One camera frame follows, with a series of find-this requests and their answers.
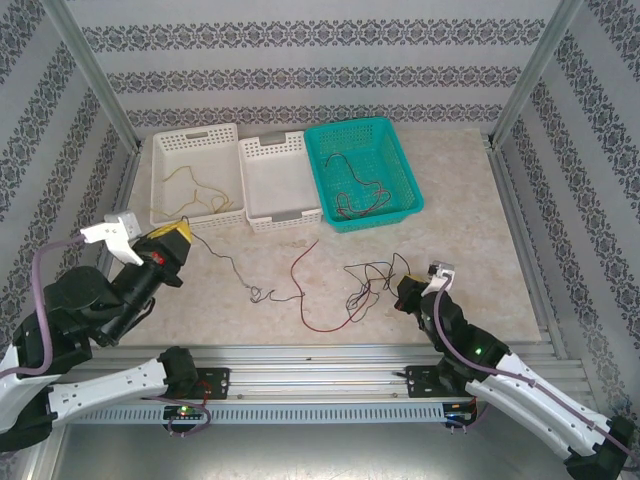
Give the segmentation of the small controller board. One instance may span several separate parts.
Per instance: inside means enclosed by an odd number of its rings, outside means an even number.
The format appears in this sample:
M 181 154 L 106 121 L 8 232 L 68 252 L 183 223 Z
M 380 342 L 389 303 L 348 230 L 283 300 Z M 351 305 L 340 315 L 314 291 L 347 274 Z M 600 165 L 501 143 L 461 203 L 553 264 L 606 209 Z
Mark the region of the small controller board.
M 467 403 L 451 403 L 444 405 L 446 422 L 452 425 L 470 425 L 478 417 L 478 406 L 475 400 Z
M 163 420 L 168 421 L 187 421 L 198 422 L 205 418 L 206 415 L 201 409 L 189 407 L 187 405 L 169 405 L 163 410 Z

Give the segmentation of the large white plastic basket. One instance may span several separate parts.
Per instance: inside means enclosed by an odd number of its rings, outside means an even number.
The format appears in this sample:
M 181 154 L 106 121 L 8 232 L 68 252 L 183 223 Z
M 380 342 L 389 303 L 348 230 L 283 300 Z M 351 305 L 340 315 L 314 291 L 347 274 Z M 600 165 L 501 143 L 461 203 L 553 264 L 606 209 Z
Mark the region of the large white plastic basket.
M 157 133 L 152 146 L 149 219 L 153 226 L 183 217 L 194 229 L 246 223 L 235 124 Z

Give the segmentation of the teal plastic basket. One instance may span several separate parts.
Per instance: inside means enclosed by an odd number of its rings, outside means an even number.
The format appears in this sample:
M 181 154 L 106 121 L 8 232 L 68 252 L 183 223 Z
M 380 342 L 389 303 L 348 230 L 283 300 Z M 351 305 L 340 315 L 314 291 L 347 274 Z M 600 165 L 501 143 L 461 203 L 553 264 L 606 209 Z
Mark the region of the teal plastic basket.
M 424 199 L 391 121 L 312 127 L 304 140 L 323 213 L 338 233 L 396 224 Z

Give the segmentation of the grey metal panel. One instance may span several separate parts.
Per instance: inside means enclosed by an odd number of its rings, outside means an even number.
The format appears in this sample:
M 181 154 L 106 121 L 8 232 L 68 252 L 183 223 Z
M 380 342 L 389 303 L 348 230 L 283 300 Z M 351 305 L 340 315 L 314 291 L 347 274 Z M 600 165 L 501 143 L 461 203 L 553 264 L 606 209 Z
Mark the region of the grey metal panel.
M 572 480 L 540 440 L 493 413 L 469 433 L 435 424 L 72 426 L 55 480 Z

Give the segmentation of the aluminium side rail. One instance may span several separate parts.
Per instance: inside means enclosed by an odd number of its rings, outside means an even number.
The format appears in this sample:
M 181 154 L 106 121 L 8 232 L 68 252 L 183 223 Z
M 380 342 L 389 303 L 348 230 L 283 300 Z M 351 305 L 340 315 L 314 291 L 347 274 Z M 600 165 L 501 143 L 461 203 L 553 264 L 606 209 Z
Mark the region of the aluminium side rail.
M 119 183 L 121 192 L 118 194 L 116 205 L 110 214 L 130 210 L 127 209 L 127 206 L 138 164 L 139 156 L 136 156 L 129 162 L 128 167 L 125 169 L 125 175 Z M 135 248 L 134 243 L 138 239 L 131 242 L 133 250 Z M 108 267 L 112 263 L 118 263 L 120 261 L 109 253 L 105 243 L 103 246 L 104 249 L 98 258 L 97 270 L 100 273 L 107 274 Z M 104 281 L 105 289 L 100 288 L 99 302 L 101 302 L 102 297 L 106 295 L 107 297 L 116 297 L 117 303 L 114 308 L 109 307 L 102 313 L 99 312 L 99 309 L 97 312 L 99 318 L 108 318 L 103 325 L 96 325 L 91 330 L 91 338 L 101 347 L 118 345 L 121 338 L 133 328 L 141 312 L 150 302 L 150 298 L 153 295 L 152 289 L 150 288 L 152 275 L 150 268 L 145 264 L 144 260 L 141 266 L 122 263 L 121 265 L 122 269 L 118 275 L 114 277 L 111 282 L 108 280 Z
M 539 326 L 545 327 L 549 333 L 556 357 L 567 360 L 570 356 L 562 340 L 550 297 L 547 294 L 542 275 L 539 272 L 533 245 L 526 228 L 526 222 L 522 215 L 506 165 L 501 153 L 496 151 L 488 141 L 485 142 L 485 151 L 509 226 L 535 318 Z

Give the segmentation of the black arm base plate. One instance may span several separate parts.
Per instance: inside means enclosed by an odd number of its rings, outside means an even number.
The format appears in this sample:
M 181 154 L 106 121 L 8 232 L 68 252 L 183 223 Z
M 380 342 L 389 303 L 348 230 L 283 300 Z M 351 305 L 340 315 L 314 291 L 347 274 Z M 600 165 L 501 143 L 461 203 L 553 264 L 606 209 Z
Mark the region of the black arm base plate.
M 407 366 L 404 377 L 410 398 L 462 398 L 471 397 L 463 378 L 437 366 Z
M 197 368 L 196 375 L 172 382 L 160 398 L 171 400 L 211 401 L 225 400 L 230 386 L 228 368 Z

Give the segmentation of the aluminium mounting rail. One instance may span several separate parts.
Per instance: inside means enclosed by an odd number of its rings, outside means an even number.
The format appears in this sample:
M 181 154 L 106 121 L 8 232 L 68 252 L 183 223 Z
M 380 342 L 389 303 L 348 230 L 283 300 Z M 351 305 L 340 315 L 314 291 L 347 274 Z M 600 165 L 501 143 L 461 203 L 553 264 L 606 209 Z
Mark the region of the aluminium mounting rail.
M 165 346 L 94 350 L 93 359 L 71 370 L 62 382 L 98 378 L 135 367 Z M 436 365 L 441 358 L 428 345 L 193 346 L 196 367 L 228 368 L 228 401 L 367 402 L 408 401 L 397 375 L 412 365 Z M 580 360 L 556 357 L 549 342 L 512 347 L 524 362 L 572 398 L 593 404 L 593 392 Z

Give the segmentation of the aluminium frame post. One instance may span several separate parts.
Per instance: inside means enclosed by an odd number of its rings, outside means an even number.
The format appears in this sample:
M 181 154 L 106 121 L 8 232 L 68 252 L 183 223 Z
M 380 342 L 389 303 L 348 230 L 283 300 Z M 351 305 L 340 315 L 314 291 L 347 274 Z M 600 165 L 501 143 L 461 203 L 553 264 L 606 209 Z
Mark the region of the aluminium frame post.
M 515 124 L 529 95 L 533 91 L 565 32 L 571 25 L 584 0 L 559 0 L 547 26 L 540 36 L 528 63 L 517 80 L 495 128 L 488 136 L 493 148 L 501 146 Z
M 140 140 L 120 104 L 106 74 L 93 53 L 66 0 L 40 0 L 46 14 L 129 152 L 137 151 Z

